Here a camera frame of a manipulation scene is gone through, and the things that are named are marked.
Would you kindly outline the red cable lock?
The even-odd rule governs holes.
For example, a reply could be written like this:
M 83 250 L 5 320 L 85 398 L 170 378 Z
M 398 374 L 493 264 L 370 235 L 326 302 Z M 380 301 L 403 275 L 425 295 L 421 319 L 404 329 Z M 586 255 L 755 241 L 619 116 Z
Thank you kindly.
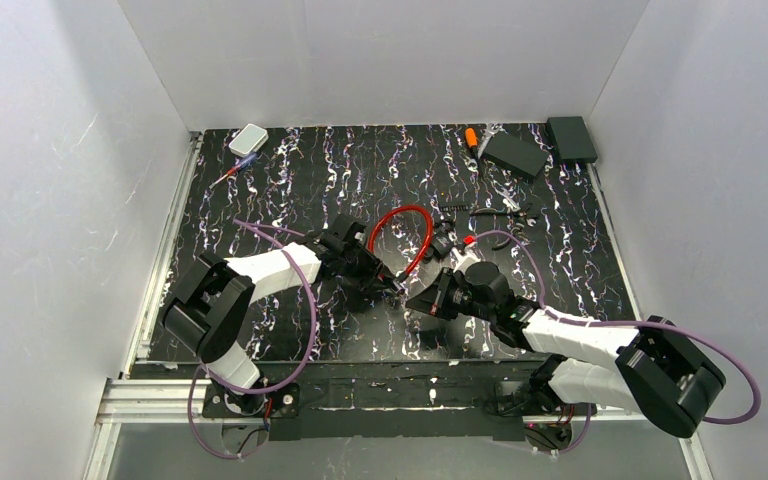
M 431 213 L 426 208 L 415 204 L 397 207 L 384 214 L 378 220 L 378 222 L 374 225 L 371 233 L 368 235 L 368 239 L 366 241 L 367 250 L 375 255 L 375 245 L 379 235 L 382 233 L 383 229 L 390 225 L 393 221 L 396 221 L 397 224 L 397 228 L 394 229 L 396 236 L 398 238 L 404 237 L 407 234 L 407 228 L 403 221 L 397 219 L 398 216 L 403 214 L 421 216 L 424 221 L 425 228 L 424 233 L 422 234 L 421 242 L 416 248 L 413 259 L 400 273 L 395 275 L 394 282 L 396 284 L 401 284 L 410 277 L 410 275 L 416 270 L 416 268 L 425 258 L 425 255 L 431 246 L 431 242 L 434 237 L 434 221 L 432 219 Z

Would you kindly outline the black padlock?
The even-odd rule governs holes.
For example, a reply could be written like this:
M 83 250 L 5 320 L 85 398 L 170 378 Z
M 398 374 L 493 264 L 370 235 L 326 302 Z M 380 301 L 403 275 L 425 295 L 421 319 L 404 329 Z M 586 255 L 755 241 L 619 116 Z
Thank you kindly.
M 451 219 L 443 219 L 434 224 L 432 239 L 425 255 L 427 261 L 443 260 L 449 255 L 454 246 L 450 233 L 455 230 L 455 226 Z

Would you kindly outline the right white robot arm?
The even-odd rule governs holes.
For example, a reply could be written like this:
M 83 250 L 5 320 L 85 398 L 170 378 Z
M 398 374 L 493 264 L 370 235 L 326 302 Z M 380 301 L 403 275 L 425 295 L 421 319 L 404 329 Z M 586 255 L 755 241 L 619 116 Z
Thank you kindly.
M 496 264 L 444 268 L 407 308 L 444 320 L 485 321 L 505 345 L 547 355 L 528 383 L 543 409 L 598 404 L 638 413 L 654 426 L 689 438 L 726 385 L 723 372 L 672 323 L 564 317 L 518 295 Z

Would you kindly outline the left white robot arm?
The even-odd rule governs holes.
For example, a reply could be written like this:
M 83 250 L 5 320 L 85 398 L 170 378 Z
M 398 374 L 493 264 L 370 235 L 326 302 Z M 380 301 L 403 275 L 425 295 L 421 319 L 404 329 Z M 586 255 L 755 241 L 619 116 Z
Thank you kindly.
M 257 387 L 260 371 L 238 340 L 248 308 L 263 297 L 300 287 L 317 309 L 313 285 L 335 280 L 363 297 L 400 291 L 399 278 L 363 243 L 365 225 L 340 214 L 327 228 L 245 257 L 201 254 L 178 281 L 160 315 L 162 326 L 195 354 L 216 383 L 236 394 L 276 392 L 294 382 L 302 358 L 283 381 Z

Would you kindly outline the black comb strip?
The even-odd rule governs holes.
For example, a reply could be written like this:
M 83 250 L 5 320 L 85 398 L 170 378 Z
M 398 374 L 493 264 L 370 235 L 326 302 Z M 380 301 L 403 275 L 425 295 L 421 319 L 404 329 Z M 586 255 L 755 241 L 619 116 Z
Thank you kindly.
M 470 211 L 472 209 L 472 206 L 464 203 L 441 204 L 438 206 L 438 209 L 441 213 L 462 212 L 462 211 Z

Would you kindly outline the small metal pliers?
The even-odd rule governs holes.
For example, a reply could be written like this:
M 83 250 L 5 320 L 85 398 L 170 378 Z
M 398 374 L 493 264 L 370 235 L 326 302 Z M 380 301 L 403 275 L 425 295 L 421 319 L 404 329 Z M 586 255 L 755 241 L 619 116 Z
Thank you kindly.
M 507 189 L 496 190 L 496 196 L 502 202 L 504 207 L 509 211 L 518 211 L 520 209 L 519 202 L 512 196 Z

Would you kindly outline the red blue pen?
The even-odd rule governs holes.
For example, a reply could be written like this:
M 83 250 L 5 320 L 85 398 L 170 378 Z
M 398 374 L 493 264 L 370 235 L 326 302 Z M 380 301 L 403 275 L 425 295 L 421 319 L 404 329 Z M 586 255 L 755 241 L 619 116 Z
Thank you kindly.
M 228 170 L 226 171 L 222 176 L 220 176 L 216 181 L 214 181 L 209 188 L 213 189 L 221 182 L 229 179 L 230 177 L 236 175 L 237 173 L 245 170 L 248 168 L 252 163 L 254 163 L 259 157 L 258 153 L 250 153 L 244 157 L 238 158 L 236 163 Z

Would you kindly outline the black flat box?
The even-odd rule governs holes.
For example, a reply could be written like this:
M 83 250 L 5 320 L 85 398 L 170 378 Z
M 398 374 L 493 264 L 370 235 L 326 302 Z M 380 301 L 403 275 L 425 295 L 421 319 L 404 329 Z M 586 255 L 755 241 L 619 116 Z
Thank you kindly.
M 483 157 L 525 181 L 533 181 L 544 169 L 549 154 L 533 140 L 498 132 L 487 142 Z

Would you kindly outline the white rectangular box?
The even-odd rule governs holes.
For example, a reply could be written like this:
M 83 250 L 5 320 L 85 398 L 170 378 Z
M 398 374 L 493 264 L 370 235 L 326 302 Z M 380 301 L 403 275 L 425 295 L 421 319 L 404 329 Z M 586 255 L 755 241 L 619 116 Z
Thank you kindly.
M 229 150 L 238 157 L 257 153 L 269 137 L 266 129 L 249 123 L 239 130 L 228 144 Z

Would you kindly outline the black box in corner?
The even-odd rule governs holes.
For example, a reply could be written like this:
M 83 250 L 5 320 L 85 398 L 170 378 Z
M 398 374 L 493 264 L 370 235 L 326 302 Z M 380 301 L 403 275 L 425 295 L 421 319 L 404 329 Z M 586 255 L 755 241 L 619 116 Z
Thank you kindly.
M 546 131 L 556 160 L 563 165 L 592 164 L 598 153 L 581 116 L 549 117 Z

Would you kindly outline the orange-handled screwdriver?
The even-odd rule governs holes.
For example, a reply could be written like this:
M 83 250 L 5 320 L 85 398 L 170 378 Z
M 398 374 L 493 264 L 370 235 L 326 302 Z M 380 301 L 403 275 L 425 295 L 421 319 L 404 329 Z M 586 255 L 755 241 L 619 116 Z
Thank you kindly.
M 467 127 L 464 131 L 464 139 L 467 149 L 470 153 L 470 157 L 476 164 L 480 162 L 480 142 L 477 133 L 474 128 Z

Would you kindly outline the aluminium frame rail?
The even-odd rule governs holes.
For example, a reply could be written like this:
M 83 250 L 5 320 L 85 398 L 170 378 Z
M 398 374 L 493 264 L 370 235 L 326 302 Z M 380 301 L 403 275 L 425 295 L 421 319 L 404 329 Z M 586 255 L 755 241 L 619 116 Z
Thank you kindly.
M 190 135 L 189 151 L 174 190 L 170 211 L 166 216 L 160 246 L 152 264 L 151 274 L 143 295 L 137 324 L 129 343 L 124 366 L 116 378 L 107 381 L 102 402 L 107 400 L 109 393 L 114 389 L 114 383 L 116 381 L 127 383 L 130 380 L 134 366 L 140 361 L 145 361 L 150 353 L 150 340 L 156 326 L 156 317 L 162 304 L 163 289 L 166 285 L 171 265 L 174 241 L 181 225 L 194 169 L 203 144 L 203 132 L 191 132 Z M 95 433 L 90 458 L 83 475 L 84 479 L 107 478 L 120 428 L 121 425 L 117 422 L 110 425 L 103 423 L 101 414 L 98 414 L 95 422 Z

